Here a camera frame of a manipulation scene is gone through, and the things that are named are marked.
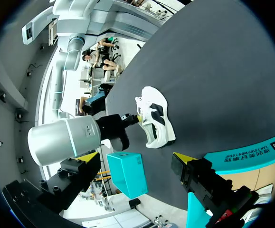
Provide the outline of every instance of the white sneaker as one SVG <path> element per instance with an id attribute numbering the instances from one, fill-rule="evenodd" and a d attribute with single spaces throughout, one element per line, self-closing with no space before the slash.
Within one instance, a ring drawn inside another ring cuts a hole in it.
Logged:
<path id="1" fill-rule="evenodd" d="M 146 132 L 146 147 L 160 148 L 175 141 L 173 127 L 167 117 L 168 103 L 155 88 L 146 86 L 142 96 L 135 98 L 137 113 L 142 117 L 140 126 Z"/>

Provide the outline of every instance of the cable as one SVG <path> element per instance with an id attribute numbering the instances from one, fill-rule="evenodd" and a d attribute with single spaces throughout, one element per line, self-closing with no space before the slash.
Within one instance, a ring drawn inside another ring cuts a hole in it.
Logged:
<path id="1" fill-rule="evenodd" d="M 31 66 L 33 66 L 34 68 L 38 68 L 38 67 L 42 66 L 42 64 L 40 64 L 39 66 L 35 66 L 34 64 L 31 63 L 31 64 L 28 66 L 28 69 L 29 69 Z"/>
<path id="2" fill-rule="evenodd" d="M 157 0 L 152 0 L 152 1 L 154 1 L 154 2 L 155 2 L 155 3 L 157 3 L 157 4 L 159 4 L 159 3 L 160 3 L 160 4 L 164 5 L 164 6 L 169 7 L 170 9 L 174 10 L 175 12 L 178 12 L 176 9 L 174 9 L 174 8 L 172 8 L 172 7 L 168 6 L 168 5 L 166 5 L 165 3 L 162 3 L 162 2 L 157 1 Z"/>
<path id="3" fill-rule="evenodd" d="M 61 108 L 59 108 L 59 110 L 62 111 Z M 64 111 L 62 111 L 62 112 L 64 112 Z M 64 113 L 65 113 L 65 112 L 64 112 Z M 71 117 L 75 118 L 71 113 L 68 113 L 68 114 L 69 114 Z"/>
<path id="4" fill-rule="evenodd" d="M 152 12 L 156 17 L 159 17 L 159 15 L 157 14 L 157 12 L 153 11 L 153 10 L 149 10 L 149 12 Z M 163 15 L 162 17 L 172 17 L 173 15 Z"/>

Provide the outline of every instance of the table surface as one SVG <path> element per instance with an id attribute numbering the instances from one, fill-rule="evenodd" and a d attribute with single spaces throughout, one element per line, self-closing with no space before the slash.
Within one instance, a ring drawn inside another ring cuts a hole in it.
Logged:
<path id="1" fill-rule="evenodd" d="M 173 152 L 201 158 L 275 136 L 275 46 L 237 1 L 197 0 L 143 46 L 107 97 L 108 114 L 136 114 L 145 86 L 161 91 L 176 142 L 146 148 L 139 125 L 127 128 L 128 152 L 142 154 L 148 194 L 187 209 L 171 170 Z"/>

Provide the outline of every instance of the person sitting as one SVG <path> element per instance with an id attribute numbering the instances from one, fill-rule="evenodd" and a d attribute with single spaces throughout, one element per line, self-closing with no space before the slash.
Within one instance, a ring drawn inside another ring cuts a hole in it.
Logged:
<path id="1" fill-rule="evenodd" d="M 103 47 L 103 46 L 106 46 L 106 47 L 114 47 L 114 48 L 119 49 L 119 46 L 116 45 L 115 43 L 118 43 L 118 41 L 116 41 L 116 42 L 114 42 L 114 43 L 111 44 L 111 43 L 107 43 L 107 42 L 105 41 L 105 39 L 102 39 L 102 40 L 100 40 L 100 41 L 97 43 L 96 50 L 97 50 L 98 48 Z"/>
<path id="2" fill-rule="evenodd" d="M 109 55 L 99 54 L 99 50 L 92 51 L 89 55 L 83 55 L 82 60 L 91 63 L 93 68 L 99 66 L 103 70 L 116 70 L 118 73 L 122 72 L 120 65 L 110 61 Z"/>
<path id="3" fill-rule="evenodd" d="M 104 96 L 94 100 L 92 103 L 86 101 L 85 105 L 81 107 L 85 115 L 94 116 L 101 111 L 105 111 Z"/>
<path id="4" fill-rule="evenodd" d="M 113 85 L 102 83 L 99 86 L 99 93 L 93 97 L 84 97 L 80 98 L 79 103 L 79 112 L 86 115 L 95 115 L 101 111 L 105 110 L 105 98 L 108 96 Z"/>

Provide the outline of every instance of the teal box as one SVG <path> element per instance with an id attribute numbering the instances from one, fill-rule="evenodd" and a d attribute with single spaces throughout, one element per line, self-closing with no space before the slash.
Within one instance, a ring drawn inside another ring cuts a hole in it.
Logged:
<path id="1" fill-rule="evenodd" d="M 130 199 L 148 192 L 140 153 L 107 154 L 113 184 Z"/>

